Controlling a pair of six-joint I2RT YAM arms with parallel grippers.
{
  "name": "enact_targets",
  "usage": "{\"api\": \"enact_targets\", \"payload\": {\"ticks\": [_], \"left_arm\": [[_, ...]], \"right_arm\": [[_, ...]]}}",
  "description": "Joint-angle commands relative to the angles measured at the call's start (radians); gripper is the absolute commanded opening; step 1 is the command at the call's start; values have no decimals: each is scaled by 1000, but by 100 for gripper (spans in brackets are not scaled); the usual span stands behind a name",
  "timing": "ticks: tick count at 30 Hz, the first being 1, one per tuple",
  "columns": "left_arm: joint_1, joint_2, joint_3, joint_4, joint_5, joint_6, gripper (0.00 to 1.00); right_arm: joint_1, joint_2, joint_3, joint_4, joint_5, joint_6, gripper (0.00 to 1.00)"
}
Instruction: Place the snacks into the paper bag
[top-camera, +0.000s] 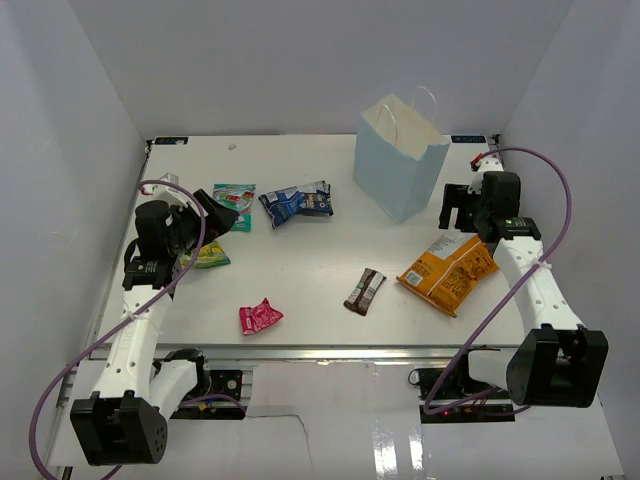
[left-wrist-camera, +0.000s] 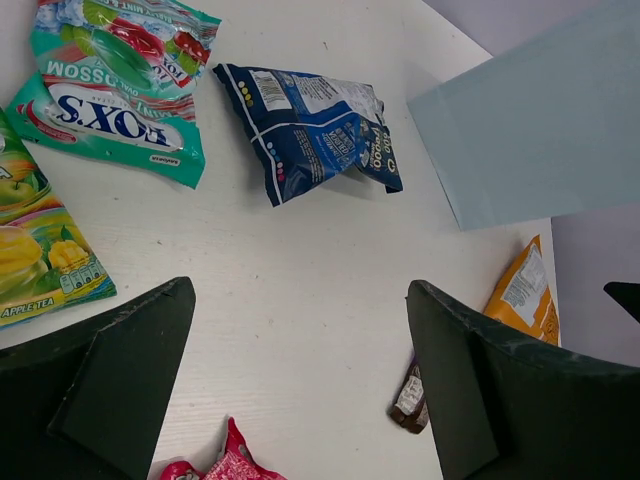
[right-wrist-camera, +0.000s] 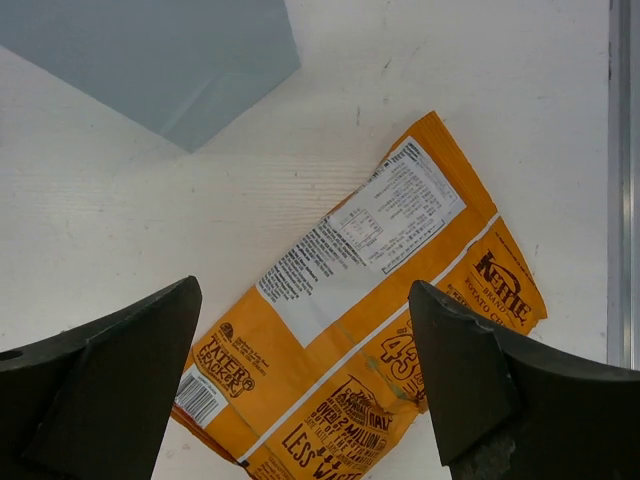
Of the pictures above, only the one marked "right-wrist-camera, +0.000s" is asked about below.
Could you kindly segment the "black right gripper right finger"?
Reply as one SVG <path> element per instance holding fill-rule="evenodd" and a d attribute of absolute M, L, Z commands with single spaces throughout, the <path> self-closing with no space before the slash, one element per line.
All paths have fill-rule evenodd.
<path fill-rule="evenodd" d="M 424 281 L 409 309 L 441 463 L 455 479 L 635 479 L 639 374 L 494 323 Z"/>

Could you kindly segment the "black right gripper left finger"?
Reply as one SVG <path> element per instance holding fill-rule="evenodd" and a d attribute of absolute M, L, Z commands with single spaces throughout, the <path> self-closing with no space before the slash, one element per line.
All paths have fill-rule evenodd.
<path fill-rule="evenodd" d="M 150 478 L 201 303 L 189 276 L 2 352 L 2 478 Z"/>

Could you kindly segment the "orange Kettle chips bag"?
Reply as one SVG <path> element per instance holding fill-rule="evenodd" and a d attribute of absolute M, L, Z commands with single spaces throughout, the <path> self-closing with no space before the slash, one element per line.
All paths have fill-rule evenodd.
<path fill-rule="evenodd" d="M 417 280 L 520 333 L 547 315 L 435 113 L 193 345 L 173 418 L 254 479 L 362 478 L 427 408 Z"/>

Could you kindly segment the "light blue paper bag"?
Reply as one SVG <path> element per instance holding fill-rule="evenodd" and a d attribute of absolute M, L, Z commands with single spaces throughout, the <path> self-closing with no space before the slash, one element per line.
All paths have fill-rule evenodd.
<path fill-rule="evenodd" d="M 4 1 L 1 44 L 190 153 L 300 66 L 282 1 Z"/>

